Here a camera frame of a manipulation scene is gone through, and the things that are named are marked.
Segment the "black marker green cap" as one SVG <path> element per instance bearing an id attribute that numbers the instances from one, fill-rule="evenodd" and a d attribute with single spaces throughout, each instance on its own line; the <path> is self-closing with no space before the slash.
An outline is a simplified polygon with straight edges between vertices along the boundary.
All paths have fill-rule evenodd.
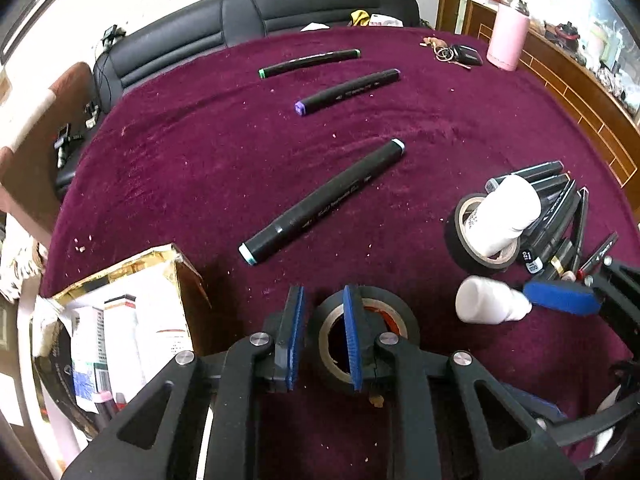
<path id="1" fill-rule="evenodd" d="M 289 72 L 294 72 L 294 70 L 302 70 L 303 68 L 356 60 L 357 58 L 360 58 L 360 56 L 361 52 L 359 49 L 329 51 L 306 55 L 301 58 L 291 58 L 290 60 L 286 60 L 281 63 L 260 68 L 258 70 L 258 76 L 260 79 L 267 79 Z"/>

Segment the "black marker white cap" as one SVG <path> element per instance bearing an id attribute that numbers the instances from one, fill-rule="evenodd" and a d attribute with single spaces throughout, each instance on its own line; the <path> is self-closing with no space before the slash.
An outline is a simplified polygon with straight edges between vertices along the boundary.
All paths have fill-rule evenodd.
<path id="1" fill-rule="evenodd" d="M 549 261 L 558 240 L 572 221 L 579 202 L 577 183 L 570 180 L 558 199 L 542 216 L 536 229 L 522 244 L 521 259 L 529 274 L 537 274 Z"/>

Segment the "black marker grey cap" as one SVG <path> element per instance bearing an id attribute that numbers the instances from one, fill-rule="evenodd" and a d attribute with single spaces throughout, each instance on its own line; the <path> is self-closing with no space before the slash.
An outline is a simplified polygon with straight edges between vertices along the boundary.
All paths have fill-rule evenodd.
<path id="1" fill-rule="evenodd" d="M 564 170 L 564 165 L 560 160 L 552 160 L 551 162 L 542 162 L 535 166 L 529 166 L 519 170 L 512 171 L 518 177 L 523 178 L 529 183 L 536 182 L 548 177 L 554 177 Z M 509 174 L 503 174 L 499 177 L 493 177 L 485 183 L 485 191 L 487 193 L 494 192 L 500 183 L 502 183 Z"/>

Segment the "gold white tray box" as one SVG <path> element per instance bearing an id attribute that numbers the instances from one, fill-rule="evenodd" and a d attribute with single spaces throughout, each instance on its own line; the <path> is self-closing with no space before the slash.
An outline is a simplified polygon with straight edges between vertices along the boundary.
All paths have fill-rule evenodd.
<path id="1" fill-rule="evenodd" d="M 50 259 L 30 326 L 32 364 L 46 393 L 46 449 L 70 462 L 103 424 L 102 392 L 127 404 L 177 353 L 203 353 L 212 306 L 195 266 L 174 244 L 94 273 L 85 254 Z"/>

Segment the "grey red 502 glue box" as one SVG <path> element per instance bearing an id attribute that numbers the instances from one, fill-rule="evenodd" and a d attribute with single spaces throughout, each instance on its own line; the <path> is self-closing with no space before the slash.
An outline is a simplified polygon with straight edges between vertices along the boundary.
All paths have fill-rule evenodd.
<path id="1" fill-rule="evenodd" d="M 103 309 L 105 351 L 111 388 L 120 403 L 129 402 L 139 385 L 136 297 L 120 295 Z"/>

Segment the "black leather sofa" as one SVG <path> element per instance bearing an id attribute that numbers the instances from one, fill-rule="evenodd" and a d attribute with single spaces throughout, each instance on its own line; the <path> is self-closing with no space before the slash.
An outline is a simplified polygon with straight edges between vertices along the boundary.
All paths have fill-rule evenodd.
<path id="1" fill-rule="evenodd" d="M 108 114 L 129 91 L 210 52 L 311 23 L 345 26 L 352 11 L 420 24 L 416 0 L 200 0 L 117 39 L 93 66 L 94 102 Z"/>

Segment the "black marker purple cap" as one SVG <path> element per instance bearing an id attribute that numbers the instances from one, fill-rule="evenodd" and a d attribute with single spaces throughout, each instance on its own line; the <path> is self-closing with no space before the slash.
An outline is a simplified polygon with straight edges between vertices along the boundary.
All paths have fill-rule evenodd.
<path id="1" fill-rule="evenodd" d="M 337 102 L 351 99 L 360 93 L 367 93 L 376 88 L 386 86 L 386 84 L 392 84 L 399 79 L 400 70 L 398 68 L 390 68 L 389 70 L 382 70 L 382 72 L 358 77 L 298 100 L 294 104 L 294 110 L 298 116 L 306 116 L 332 106 Z"/>

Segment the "black marker red cap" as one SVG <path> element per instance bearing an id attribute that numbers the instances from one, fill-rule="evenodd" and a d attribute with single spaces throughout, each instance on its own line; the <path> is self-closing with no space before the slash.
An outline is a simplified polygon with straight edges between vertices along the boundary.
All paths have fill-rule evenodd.
<path id="1" fill-rule="evenodd" d="M 578 281 L 583 280 L 603 261 L 611 248 L 617 243 L 617 240 L 618 233 L 613 232 L 600 244 L 600 246 L 578 268 L 576 273 Z"/>

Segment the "wooden headboard shelf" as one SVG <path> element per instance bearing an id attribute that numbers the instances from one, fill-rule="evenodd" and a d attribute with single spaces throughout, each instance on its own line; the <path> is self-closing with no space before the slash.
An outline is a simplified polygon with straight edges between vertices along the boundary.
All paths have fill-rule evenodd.
<path id="1" fill-rule="evenodd" d="M 476 0 L 438 0 L 436 27 L 488 42 L 496 11 Z M 633 204 L 639 200 L 639 128 L 611 93 L 561 47 L 531 30 L 520 66 L 537 77 L 579 128 L 596 144 L 615 179 Z"/>

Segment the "blue white medicine box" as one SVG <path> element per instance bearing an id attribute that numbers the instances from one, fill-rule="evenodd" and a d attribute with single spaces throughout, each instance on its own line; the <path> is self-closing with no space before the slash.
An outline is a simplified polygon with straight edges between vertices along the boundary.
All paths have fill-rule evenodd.
<path id="1" fill-rule="evenodd" d="M 111 391 L 108 372 L 103 311 L 93 307 L 73 310 L 70 354 L 77 405 L 86 412 L 96 413 L 93 398 Z"/>

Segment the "black tape roll red core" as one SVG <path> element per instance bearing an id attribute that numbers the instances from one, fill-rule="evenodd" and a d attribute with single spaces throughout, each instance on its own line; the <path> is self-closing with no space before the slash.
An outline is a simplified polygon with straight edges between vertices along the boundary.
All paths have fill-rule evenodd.
<path id="1" fill-rule="evenodd" d="M 361 391 L 390 374 L 376 355 L 384 333 L 420 342 L 418 321 L 404 300 L 379 287 L 347 285 L 314 309 L 306 343 L 320 372 L 343 388 Z"/>

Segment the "white pill bottle green label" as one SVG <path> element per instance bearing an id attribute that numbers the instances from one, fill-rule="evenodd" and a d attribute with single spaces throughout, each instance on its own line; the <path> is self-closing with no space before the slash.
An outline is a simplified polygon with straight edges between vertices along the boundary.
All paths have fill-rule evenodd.
<path id="1" fill-rule="evenodd" d="M 489 257 L 519 238 L 540 213 L 540 198 L 533 185 L 510 174 L 465 220 L 465 236 L 478 254 Z"/>

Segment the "small white dropper bottle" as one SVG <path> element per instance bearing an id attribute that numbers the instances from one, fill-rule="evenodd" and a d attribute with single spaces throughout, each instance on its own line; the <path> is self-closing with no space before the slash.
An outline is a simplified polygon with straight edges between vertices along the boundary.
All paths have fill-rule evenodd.
<path id="1" fill-rule="evenodd" d="M 521 321 L 533 310 L 518 290 L 480 276 L 469 276 L 461 283 L 454 306 L 463 323 L 485 325 Z"/>

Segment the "yellow object on sofa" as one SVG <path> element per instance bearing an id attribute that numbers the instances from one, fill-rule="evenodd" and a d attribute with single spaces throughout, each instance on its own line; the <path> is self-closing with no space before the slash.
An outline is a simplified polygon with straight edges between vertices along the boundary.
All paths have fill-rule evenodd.
<path id="1" fill-rule="evenodd" d="M 371 15 L 366 10 L 355 10 L 350 14 L 349 25 L 352 27 L 367 27 L 370 24 Z"/>

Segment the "black snack packet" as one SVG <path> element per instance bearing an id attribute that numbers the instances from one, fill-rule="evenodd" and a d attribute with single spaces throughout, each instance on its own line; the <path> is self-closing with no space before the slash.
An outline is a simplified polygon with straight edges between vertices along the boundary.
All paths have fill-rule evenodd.
<path id="1" fill-rule="evenodd" d="M 86 438 L 99 433 L 96 416 L 83 410 L 76 401 L 70 334 L 58 318 L 39 327 L 32 324 L 32 362 L 43 387 L 62 414 Z"/>

